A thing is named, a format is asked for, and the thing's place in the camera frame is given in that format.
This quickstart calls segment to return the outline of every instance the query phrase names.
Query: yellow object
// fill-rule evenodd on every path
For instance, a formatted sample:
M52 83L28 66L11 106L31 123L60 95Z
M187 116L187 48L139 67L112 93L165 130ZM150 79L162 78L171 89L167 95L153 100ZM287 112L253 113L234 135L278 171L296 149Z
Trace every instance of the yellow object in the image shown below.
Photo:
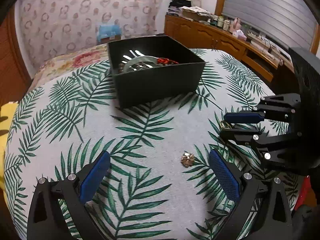
M0 122L0 130L9 130L11 121L13 119L14 112L16 111L18 104L17 103L7 103L1 106L0 117L7 116L8 119ZM0 188L4 192L4 200L7 203L7 195L4 188L4 152L7 145L8 133L0 136Z

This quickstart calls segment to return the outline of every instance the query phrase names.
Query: red object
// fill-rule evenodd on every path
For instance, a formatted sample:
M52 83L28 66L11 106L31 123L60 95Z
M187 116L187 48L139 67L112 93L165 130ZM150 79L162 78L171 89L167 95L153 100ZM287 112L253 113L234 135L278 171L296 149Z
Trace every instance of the red object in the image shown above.
M301 190L299 197L297 199L296 205L294 206L294 210L297 210L305 201L308 191L311 189L310 176L304 178L303 183L301 185Z
M176 61L173 61L173 60L171 60L171 59L168 59L168 58L158 58L158 62L157 62L158 64L163 64L163 65L165 65L165 64L179 64L178 62L176 62Z

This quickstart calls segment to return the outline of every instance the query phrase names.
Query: tablecloth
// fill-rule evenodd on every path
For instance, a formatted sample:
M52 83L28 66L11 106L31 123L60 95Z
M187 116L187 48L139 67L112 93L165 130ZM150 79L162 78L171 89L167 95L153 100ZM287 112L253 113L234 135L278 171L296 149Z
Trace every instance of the tablecloth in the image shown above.
M234 203L209 169L211 149L259 179L279 177L294 207L299 176L263 169L250 147L231 152L218 138L226 112L251 109L273 93L227 53L192 51L207 63L198 88L187 95L121 110L104 60L23 98L5 155L9 210L21 239L37 181L64 179L103 149L111 155L110 173L86 208L108 239L213 239ZM288 124L266 120L255 127L271 136L285 133ZM194 166L181 165L184 152L195 154ZM248 233L259 204L257 199L239 238ZM80 238L63 200L60 205L69 230Z

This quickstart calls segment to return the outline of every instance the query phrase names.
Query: metal bolt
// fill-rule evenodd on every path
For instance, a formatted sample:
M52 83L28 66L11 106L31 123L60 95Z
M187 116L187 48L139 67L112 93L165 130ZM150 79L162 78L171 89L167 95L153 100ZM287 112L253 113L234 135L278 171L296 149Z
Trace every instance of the metal bolt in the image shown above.
M265 154L264 154L264 158L265 158L266 160L270 160L270 158L271 158L270 153L265 153Z
M72 173L68 176L68 180L74 180L76 178L76 174Z
M45 183L45 178L40 178L40 179L38 180L38 182L39 182L40 184L44 184L44 183Z
M281 183L281 179L279 179L278 177L275 177L273 180L274 180L274 182L276 184L280 184Z
M252 175L250 173L243 174L245 179L252 179Z

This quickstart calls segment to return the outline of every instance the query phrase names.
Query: open black box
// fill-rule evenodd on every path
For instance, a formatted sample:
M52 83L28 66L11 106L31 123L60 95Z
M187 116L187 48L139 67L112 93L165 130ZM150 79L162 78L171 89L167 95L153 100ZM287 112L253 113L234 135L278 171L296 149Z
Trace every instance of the open black box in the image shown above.
M119 73L119 64L133 58L129 50L169 58L176 65ZM195 91L205 62L169 36L147 36L108 43L111 71L121 108Z

